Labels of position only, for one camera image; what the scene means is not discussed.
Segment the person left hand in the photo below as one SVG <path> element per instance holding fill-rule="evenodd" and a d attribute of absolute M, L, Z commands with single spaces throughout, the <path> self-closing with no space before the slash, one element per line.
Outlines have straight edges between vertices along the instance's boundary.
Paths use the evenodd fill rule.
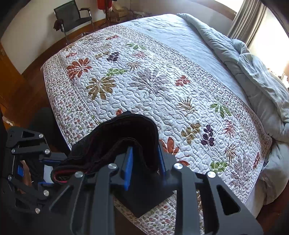
<path fill-rule="evenodd" d="M 27 164 L 24 160 L 21 161 L 21 163 L 23 164 L 23 170 L 24 170 L 24 176 L 23 176 L 22 181 L 26 186 L 32 187 L 32 180 L 31 180 L 31 174 L 29 171 L 29 167 L 27 166 Z"/>

